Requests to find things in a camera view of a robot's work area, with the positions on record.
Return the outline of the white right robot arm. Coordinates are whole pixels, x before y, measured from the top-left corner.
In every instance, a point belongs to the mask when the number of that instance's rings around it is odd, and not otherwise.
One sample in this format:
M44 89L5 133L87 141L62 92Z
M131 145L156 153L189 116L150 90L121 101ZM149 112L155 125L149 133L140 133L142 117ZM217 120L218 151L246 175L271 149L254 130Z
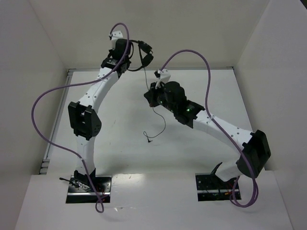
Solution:
M150 107L162 106L181 124L216 138L239 152L239 158L218 163L211 172L210 182L221 189L227 181L241 175L256 179L271 156L264 132L240 129L214 115L202 105L188 100L185 90L176 81L152 83L144 94Z

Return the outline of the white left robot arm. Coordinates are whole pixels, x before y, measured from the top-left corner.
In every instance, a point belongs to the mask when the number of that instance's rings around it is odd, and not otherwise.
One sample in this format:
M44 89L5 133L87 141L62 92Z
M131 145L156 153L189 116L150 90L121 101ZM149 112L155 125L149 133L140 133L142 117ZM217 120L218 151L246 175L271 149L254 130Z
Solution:
M102 128L97 112L108 91L129 68L132 48L132 42L127 43L126 39L113 41L112 49L102 62L97 76L99 81L93 83L79 101L68 105L70 125L77 140L77 153L87 166L85 168L82 162L78 163L74 179L86 191L96 187L94 141Z

